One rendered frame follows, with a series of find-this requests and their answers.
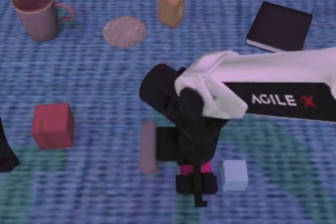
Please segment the checkered cloth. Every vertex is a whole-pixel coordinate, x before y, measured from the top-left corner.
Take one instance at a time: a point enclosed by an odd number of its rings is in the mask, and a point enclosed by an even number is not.
[[[175,193],[175,164],[156,176],[138,165],[140,123],[167,122],[141,102],[138,88],[157,63],[188,66],[208,51],[261,52],[245,36],[263,0],[186,0],[176,29],[158,22],[156,0],[57,0],[77,12],[49,42],[32,41],[9,0],[0,0],[0,115],[21,161],[0,174],[1,224],[332,224],[336,220],[336,127],[246,116],[223,129],[213,167],[245,159],[246,191],[207,197]],[[269,0],[312,12],[306,49],[336,46],[336,0]],[[104,42],[118,16],[147,27],[131,49]],[[75,146],[40,151],[30,133],[34,105],[69,102]]]

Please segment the white cube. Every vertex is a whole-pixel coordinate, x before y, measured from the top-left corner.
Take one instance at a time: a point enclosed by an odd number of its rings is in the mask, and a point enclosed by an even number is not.
[[[248,184],[245,160],[225,160],[221,168],[223,191],[243,191]]]

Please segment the mug handle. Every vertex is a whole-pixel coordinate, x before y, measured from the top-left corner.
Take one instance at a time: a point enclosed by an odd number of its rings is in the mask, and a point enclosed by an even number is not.
[[[66,4],[63,4],[63,3],[54,3],[54,6],[56,8],[65,9],[65,10],[67,10],[70,13],[70,16],[65,16],[65,17],[60,18],[58,20],[59,22],[73,21],[76,18],[75,10],[72,9],[72,7],[70,7],[70,6],[66,5]]]

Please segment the white robot casing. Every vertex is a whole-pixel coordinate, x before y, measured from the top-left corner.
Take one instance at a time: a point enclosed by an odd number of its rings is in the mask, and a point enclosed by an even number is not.
[[[183,88],[196,90],[204,100],[203,116],[239,119],[248,105],[224,84],[229,82],[325,83],[336,99],[336,47],[255,55],[213,52],[188,67],[175,89],[178,95]]]

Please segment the white lettering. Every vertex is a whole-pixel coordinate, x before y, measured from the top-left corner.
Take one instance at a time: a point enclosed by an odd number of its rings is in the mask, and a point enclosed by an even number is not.
[[[278,94],[252,94],[252,104],[274,104],[279,106],[297,106],[295,98],[291,94],[280,96]]]

